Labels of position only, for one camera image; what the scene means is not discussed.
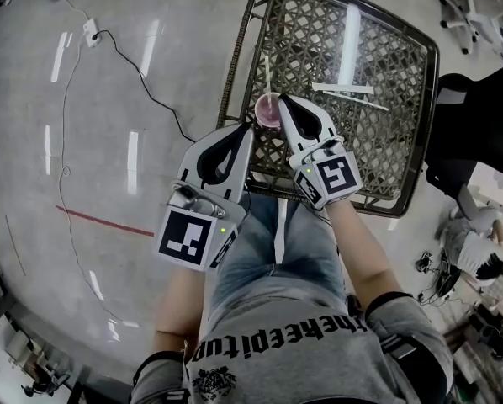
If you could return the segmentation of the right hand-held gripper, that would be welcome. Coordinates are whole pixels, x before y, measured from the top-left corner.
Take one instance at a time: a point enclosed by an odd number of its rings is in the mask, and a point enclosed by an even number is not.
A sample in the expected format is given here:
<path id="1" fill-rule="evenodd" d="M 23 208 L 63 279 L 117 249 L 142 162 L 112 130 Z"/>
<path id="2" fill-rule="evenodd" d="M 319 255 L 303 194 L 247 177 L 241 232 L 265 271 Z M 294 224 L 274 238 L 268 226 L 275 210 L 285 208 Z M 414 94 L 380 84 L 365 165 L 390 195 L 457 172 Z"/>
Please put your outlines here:
<path id="1" fill-rule="evenodd" d="M 289 159 L 294 184 L 312 207 L 321 210 L 355 194 L 363 186 L 357 160 L 341 137 L 333 137 L 337 132 L 330 115 L 311 101 L 286 93 L 279 96 L 278 107 L 294 153 Z"/>

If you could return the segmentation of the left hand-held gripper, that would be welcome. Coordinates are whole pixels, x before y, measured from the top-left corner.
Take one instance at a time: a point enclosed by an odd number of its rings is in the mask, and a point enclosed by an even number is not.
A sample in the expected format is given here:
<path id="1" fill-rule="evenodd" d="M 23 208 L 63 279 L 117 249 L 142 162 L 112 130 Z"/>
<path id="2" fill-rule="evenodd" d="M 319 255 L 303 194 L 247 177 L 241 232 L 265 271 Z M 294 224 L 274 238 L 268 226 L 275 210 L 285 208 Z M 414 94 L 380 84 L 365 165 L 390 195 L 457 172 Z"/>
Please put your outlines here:
<path id="1" fill-rule="evenodd" d="M 215 130 L 185 152 L 155 255 L 199 272 L 214 272 L 246 217 L 240 205 L 254 131 L 248 123 Z"/>

